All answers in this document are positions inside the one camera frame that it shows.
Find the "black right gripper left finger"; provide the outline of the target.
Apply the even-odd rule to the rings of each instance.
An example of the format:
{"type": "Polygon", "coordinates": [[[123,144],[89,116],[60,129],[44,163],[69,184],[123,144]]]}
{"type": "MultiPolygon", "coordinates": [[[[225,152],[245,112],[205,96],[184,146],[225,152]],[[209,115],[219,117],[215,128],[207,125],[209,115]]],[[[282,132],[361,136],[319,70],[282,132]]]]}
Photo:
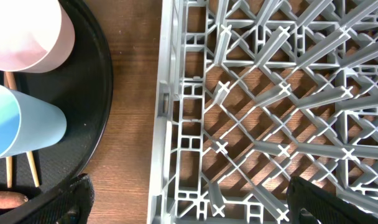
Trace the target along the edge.
{"type": "Polygon", "coordinates": [[[95,202],[88,174],[64,182],[8,213],[9,223],[86,223],[95,202]]]}

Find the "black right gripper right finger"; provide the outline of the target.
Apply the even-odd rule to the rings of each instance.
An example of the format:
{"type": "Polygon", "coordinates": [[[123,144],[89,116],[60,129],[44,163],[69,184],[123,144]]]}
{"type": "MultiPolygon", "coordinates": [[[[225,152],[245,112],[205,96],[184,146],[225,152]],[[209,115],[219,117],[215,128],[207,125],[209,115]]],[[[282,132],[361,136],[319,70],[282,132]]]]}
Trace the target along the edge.
{"type": "Polygon", "coordinates": [[[378,224],[378,218],[297,176],[287,189],[290,221],[301,223],[378,224]]]}

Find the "light blue cup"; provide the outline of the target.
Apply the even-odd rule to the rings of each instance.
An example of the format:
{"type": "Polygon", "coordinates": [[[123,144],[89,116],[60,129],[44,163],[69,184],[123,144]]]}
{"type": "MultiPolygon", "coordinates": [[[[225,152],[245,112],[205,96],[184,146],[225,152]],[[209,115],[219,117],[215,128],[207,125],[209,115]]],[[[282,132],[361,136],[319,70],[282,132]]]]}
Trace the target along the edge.
{"type": "Polygon", "coordinates": [[[0,85],[0,158],[52,146],[66,129],[60,108],[0,85]]]}

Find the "grey dishwasher rack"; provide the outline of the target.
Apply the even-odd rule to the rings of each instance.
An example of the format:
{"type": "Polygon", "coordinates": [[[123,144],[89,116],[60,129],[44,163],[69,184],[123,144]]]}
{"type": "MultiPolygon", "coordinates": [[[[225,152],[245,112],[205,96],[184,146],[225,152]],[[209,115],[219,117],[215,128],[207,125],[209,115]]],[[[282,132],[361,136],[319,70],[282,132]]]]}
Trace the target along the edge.
{"type": "Polygon", "coordinates": [[[162,3],[148,223],[289,223],[302,177],[378,218],[378,0],[162,3]]]}

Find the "orange carrot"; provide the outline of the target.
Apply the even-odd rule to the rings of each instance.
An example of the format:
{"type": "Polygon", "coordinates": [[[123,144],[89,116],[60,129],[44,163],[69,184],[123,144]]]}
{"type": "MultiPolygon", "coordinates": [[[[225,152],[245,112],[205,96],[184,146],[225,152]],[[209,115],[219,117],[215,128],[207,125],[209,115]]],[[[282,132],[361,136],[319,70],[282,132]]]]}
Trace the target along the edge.
{"type": "Polygon", "coordinates": [[[12,209],[28,202],[27,196],[18,192],[0,191],[0,209],[12,209]]]}

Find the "round black serving tray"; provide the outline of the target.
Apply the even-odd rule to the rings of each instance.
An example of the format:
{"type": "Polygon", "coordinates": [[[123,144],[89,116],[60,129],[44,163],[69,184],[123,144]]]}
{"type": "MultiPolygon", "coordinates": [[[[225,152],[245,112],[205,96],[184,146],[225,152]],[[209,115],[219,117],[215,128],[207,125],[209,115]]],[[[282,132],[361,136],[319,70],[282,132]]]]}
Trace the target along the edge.
{"type": "MultiPolygon", "coordinates": [[[[61,3],[75,28],[76,41],[69,58],[47,73],[17,73],[19,91],[59,107],[67,119],[62,140],[35,151],[40,186],[32,180],[25,154],[14,158],[12,190],[32,200],[84,174],[106,128],[113,97],[113,65],[108,42],[83,1],[61,3]]],[[[0,210],[0,223],[8,213],[0,210]]]]}

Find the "wooden chopstick right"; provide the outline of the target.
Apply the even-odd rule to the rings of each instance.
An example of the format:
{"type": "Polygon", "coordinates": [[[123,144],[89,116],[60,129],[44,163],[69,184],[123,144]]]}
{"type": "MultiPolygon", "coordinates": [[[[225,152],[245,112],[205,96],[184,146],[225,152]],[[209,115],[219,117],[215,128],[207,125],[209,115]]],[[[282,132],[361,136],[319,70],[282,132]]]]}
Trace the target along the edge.
{"type": "MultiPolygon", "coordinates": [[[[4,72],[4,78],[6,80],[7,86],[12,89],[12,90],[17,90],[17,85],[16,81],[14,78],[14,74],[12,72],[4,72]]],[[[37,168],[35,165],[35,159],[32,151],[29,151],[26,153],[27,155],[27,160],[29,162],[30,166],[30,171],[32,174],[32,178],[34,181],[34,185],[36,187],[40,186],[39,182],[39,177],[37,173],[37,168]]],[[[6,175],[7,175],[7,187],[11,188],[12,187],[12,178],[13,178],[13,173],[12,173],[12,168],[13,168],[13,162],[12,162],[12,157],[7,157],[6,158],[6,175]]]]}

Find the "pink bowl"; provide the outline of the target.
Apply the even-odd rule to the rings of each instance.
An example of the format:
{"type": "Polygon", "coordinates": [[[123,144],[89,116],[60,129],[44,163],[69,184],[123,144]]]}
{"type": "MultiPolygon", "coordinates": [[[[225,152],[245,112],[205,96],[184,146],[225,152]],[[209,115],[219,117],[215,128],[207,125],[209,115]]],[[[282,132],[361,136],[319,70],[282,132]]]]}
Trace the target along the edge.
{"type": "Polygon", "coordinates": [[[0,70],[44,73],[70,56],[75,30],[58,0],[0,1],[0,70]]]}

